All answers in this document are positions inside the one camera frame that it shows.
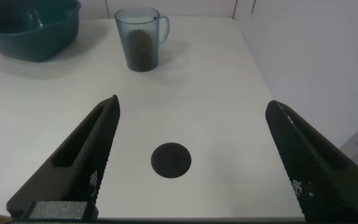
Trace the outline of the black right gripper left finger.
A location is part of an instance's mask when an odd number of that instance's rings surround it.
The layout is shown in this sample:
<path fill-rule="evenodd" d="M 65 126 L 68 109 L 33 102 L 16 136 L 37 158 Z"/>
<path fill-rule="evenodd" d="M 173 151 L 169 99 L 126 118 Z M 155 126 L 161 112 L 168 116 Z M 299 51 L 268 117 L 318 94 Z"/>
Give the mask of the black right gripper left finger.
<path fill-rule="evenodd" d="M 116 95 L 98 103 L 7 202 L 11 217 L 39 201 L 95 203 L 119 118 Z"/>

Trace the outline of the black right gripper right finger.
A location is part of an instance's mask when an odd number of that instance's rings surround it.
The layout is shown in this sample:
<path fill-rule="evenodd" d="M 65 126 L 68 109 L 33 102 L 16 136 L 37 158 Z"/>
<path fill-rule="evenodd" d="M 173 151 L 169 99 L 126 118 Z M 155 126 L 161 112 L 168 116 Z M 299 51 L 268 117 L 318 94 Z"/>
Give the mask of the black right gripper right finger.
<path fill-rule="evenodd" d="M 279 101 L 265 119 L 305 220 L 358 223 L 358 165 Z"/>

